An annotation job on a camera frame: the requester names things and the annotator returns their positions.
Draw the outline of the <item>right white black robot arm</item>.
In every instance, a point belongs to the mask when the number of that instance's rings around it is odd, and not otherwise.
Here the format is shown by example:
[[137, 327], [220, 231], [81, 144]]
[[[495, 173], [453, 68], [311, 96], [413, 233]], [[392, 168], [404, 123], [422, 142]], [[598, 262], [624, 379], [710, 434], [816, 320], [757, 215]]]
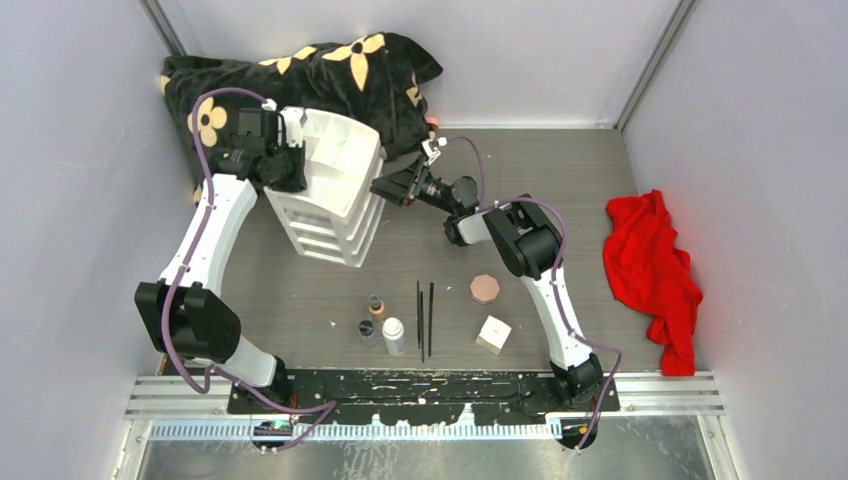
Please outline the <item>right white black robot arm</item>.
[[583, 335], [563, 268], [565, 222], [550, 205], [524, 194], [484, 207], [470, 176], [448, 184], [425, 159], [374, 179], [371, 193], [397, 206], [422, 201], [447, 213], [449, 242], [470, 246], [490, 241], [507, 270], [528, 290], [542, 322], [553, 372], [551, 388], [567, 410], [601, 400], [608, 384], [596, 345]]

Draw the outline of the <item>white plastic drawer organizer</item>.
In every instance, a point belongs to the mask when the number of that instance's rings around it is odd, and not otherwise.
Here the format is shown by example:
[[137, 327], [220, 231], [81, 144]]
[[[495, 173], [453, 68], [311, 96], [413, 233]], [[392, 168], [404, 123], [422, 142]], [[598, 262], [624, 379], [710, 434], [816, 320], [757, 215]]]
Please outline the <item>white plastic drawer organizer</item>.
[[359, 268], [385, 206], [370, 192], [384, 163], [379, 133], [339, 114], [305, 110], [307, 188], [267, 188], [265, 195], [298, 254]]

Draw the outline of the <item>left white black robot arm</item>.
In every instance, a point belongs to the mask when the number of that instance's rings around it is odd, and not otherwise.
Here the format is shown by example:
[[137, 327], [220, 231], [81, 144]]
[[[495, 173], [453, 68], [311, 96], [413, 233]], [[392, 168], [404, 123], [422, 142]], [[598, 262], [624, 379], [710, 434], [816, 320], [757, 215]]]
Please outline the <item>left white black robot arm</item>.
[[[217, 374], [269, 413], [290, 408], [285, 363], [244, 337], [238, 315], [221, 298], [222, 281], [259, 190], [305, 189], [306, 120], [302, 107], [239, 112], [233, 146], [203, 153], [201, 199], [176, 254], [157, 281], [140, 283], [134, 294], [153, 346], [192, 389], [207, 393], [208, 376]], [[189, 361], [203, 367], [206, 379], [192, 377]]]

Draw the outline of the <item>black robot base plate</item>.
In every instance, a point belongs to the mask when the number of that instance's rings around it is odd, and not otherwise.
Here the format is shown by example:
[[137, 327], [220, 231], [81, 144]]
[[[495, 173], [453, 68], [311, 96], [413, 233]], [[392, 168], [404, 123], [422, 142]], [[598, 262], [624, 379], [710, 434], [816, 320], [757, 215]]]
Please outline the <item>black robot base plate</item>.
[[334, 401], [327, 423], [388, 426], [451, 425], [469, 409], [475, 426], [541, 424], [555, 412], [590, 414], [600, 388], [566, 400], [541, 371], [306, 370], [289, 371], [289, 403], [305, 409]]

